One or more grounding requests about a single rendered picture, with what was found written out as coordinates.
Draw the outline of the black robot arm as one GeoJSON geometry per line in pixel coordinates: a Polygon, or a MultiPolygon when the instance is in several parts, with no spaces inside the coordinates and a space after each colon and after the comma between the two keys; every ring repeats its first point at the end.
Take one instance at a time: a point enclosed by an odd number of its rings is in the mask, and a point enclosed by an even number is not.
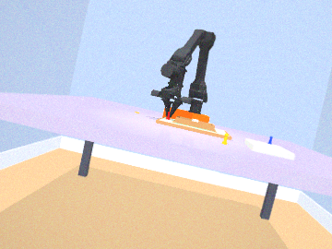
{"type": "MultiPolygon", "coordinates": [[[[196,78],[190,84],[188,93],[189,98],[196,98],[195,105],[190,106],[190,113],[201,114],[203,102],[208,102],[207,84],[205,81],[208,67],[209,51],[214,47],[217,35],[214,32],[206,30],[194,30],[194,34],[185,43],[183,47],[178,48],[171,56],[167,63],[164,64],[160,72],[164,77],[172,80],[184,82],[184,75],[187,73],[186,67],[191,63],[192,53],[199,46],[199,56],[196,68],[196,78]],[[202,102],[200,101],[202,100],[202,102]]],[[[172,85],[161,89],[161,97],[171,98],[180,96],[179,84],[172,85]]]]}

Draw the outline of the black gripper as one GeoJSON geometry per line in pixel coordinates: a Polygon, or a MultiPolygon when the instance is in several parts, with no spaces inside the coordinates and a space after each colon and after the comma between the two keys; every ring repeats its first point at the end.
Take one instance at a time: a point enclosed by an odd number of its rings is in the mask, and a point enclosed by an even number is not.
{"type": "Polygon", "coordinates": [[[175,84],[179,84],[180,96],[176,96],[177,98],[174,98],[174,96],[171,98],[161,97],[161,91],[155,90],[155,89],[151,91],[150,96],[155,96],[155,97],[161,98],[161,100],[163,101],[164,106],[165,106],[166,117],[168,116],[168,112],[170,112],[169,118],[171,118],[173,116],[173,114],[175,113],[175,111],[180,107],[181,104],[183,105],[184,103],[187,103],[187,104],[195,105],[196,100],[193,98],[189,98],[189,97],[185,97],[185,96],[181,95],[182,88],[184,87],[183,82],[170,79],[170,82],[168,81],[168,84],[169,83],[172,83],[173,86],[175,86],[175,84]],[[170,101],[170,99],[172,99],[174,101],[170,101]],[[171,106],[172,106],[172,108],[171,108],[171,106]],[[171,109],[171,111],[170,111],[170,109],[171,109]]]}

